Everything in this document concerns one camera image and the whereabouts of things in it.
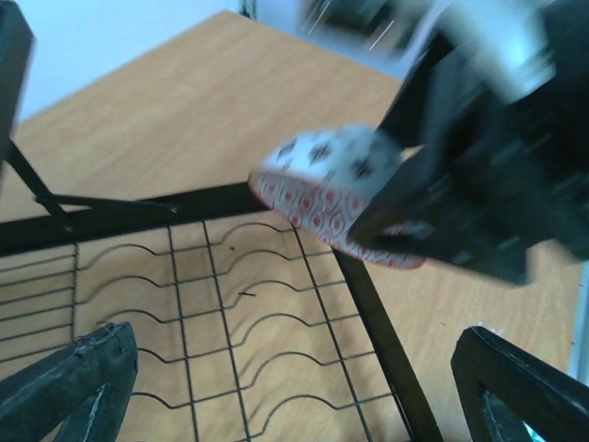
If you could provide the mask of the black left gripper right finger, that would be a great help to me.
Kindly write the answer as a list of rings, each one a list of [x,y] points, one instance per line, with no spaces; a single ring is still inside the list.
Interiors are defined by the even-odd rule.
[[[474,441],[588,439],[588,387],[492,331],[463,330],[451,367]]]

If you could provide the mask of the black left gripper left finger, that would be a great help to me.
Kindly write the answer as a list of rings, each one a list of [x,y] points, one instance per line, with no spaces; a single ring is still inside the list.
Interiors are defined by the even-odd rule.
[[[1,439],[114,441],[137,374],[132,325],[109,323],[1,381]]]

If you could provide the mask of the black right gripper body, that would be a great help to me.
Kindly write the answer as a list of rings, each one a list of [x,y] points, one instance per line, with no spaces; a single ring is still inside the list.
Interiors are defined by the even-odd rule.
[[[422,148],[358,216],[350,238],[512,285],[527,283],[527,252],[543,241],[585,261],[587,155],[543,132],[519,134],[458,51],[428,52],[418,68],[431,74]]]

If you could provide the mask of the black wire dish rack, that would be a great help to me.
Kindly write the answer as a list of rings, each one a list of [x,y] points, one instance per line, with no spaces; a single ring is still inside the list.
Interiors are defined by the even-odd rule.
[[[81,308],[94,305],[103,290],[111,286],[111,280],[103,280],[86,297],[79,296],[81,274],[110,253],[103,249],[90,261],[81,262],[81,251],[90,242],[108,238],[114,239],[115,250],[123,250],[130,246],[131,235],[155,231],[166,241],[158,255],[170,270],[165,288],[174,296],[170,301],[172,314],[161,317],[148,307],[145,296],[134,297],[130,311],[170,326],[179,353],[174,358],[165,357],[155,350],[155,338],[133,330],[138,346],[136,380],[142,355],[151,356],[163,366],[181,367],[185,400],[171,403],[159,399],[158,406],[169,412],[188,412],[193,441],[204,438],[204,423],[199,417],[203,406],[221,400],[237,407],[240,440],[259,441],[268,435],[267,425],[259,430],[250,425],[244,395],[251,384],[243,380],[236,359],[243,342],[234,339],[228,322],[228,314],[238,302],[225,298],[220,283],[232,273],[231,267],[221,266],[220,249],[230,244],[235,232],[251,226],[252,215],[263,211],[248,185],[238,182],[144,201],[94,202],[87,209],[66,212],[14,143],[7,145],[2,161],[51,208],[46,216],[2,224],[2,258],[21,258],[19,270],[24,273],[24,282],[46,285],[50,275],[43,271],[42,262],[31,259],[33,253],[44,252],[44,261],[59,264],[67,282],[18,297],[25,308],[14,316],[14,321],[24,323],[26,329],[21,333],[4,331],[1,335],[2,344],[17,348],[14,355],[1,355],[1,381],[109,323],[130,323],[128,310],[121,307],[101,317],[81,314]],[[130,400],[138,395],[135,383]]]

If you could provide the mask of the red dot patterned bowl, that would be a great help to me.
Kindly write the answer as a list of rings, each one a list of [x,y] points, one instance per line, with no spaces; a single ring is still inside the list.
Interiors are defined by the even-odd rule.
[[[326,127],[279,145],[248,176],[268,208],[355,259],[394,269],[417,269],[424,259],[366,248],[349,231],[403,162],[401,147],[365,124]]]

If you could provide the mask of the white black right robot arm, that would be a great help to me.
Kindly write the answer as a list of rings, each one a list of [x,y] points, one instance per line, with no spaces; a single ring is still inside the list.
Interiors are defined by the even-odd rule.
[[[452,1],[376,134],[414,154],[344,239],[514,285],[552,240],[588,258],[588,5]]]

